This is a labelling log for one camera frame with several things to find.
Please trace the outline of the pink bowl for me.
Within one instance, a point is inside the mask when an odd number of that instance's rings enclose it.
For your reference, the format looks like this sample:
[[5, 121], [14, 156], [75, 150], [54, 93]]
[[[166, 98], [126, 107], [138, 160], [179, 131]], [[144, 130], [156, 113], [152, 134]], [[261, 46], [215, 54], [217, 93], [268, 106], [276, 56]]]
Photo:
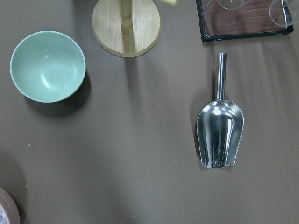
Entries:
[[20, 214], [12, 197], [0, 188], [0, 223], [20, 224]]

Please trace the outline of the wooden glass holder stand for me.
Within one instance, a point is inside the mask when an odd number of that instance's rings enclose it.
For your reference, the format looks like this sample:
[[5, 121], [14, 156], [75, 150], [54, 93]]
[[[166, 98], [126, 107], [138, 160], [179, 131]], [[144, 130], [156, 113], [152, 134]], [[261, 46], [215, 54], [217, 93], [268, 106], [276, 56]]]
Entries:
[[143, 55], [161, 34], [161, 18], [152, 0], [100, 0], [92, 13], [92, 30], [99, 44], [121, 57]]

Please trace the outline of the steel ice scoop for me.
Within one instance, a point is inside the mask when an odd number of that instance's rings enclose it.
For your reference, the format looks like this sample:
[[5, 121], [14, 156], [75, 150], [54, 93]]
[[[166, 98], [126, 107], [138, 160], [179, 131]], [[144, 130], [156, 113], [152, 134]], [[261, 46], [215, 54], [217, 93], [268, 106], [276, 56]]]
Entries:
[[227, 54], [217, 54], [216, 100], [207, 104], [197, 119], [197, 136], [201, 164], [206, 168], [225, 168], [235, 164], [244, 126], [240, 107], [226, 100]]

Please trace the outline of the mint green bowl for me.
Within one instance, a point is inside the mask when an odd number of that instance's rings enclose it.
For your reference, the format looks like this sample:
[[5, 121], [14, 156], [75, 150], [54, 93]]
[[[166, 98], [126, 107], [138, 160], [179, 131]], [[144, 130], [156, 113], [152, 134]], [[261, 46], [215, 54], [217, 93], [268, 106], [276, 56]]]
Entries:
[[15, 87], [27, 98], [54, 103], [72, 96], [82, 85], [86, 62], [81, 47], [57, 31], [39, 31], [25, 37], [10, 59]]

